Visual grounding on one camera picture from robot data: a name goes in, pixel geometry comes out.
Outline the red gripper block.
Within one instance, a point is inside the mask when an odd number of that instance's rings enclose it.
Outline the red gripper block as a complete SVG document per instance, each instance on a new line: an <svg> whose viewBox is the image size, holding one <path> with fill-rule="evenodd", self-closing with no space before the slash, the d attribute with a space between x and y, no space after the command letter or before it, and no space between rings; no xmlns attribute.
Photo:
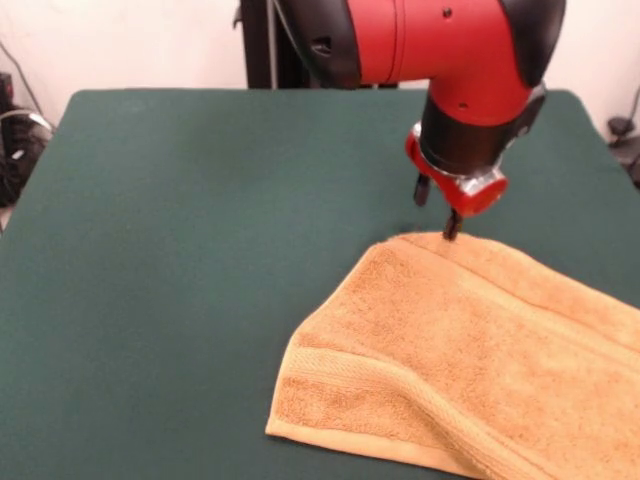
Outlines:
<svg viewBox="0 0 640 480"><path fill-rule="evenodd" d="M419 146L420 135L421 125L414 124L405 141L406 154L418 170L413 200L416 205L425 205L434 183L452 208L442 236L454 241L461 228L461 216L475 216L490 208L506 191L508 179L500 170L500 161L484 173L446 173L427 161Z"/></svg>

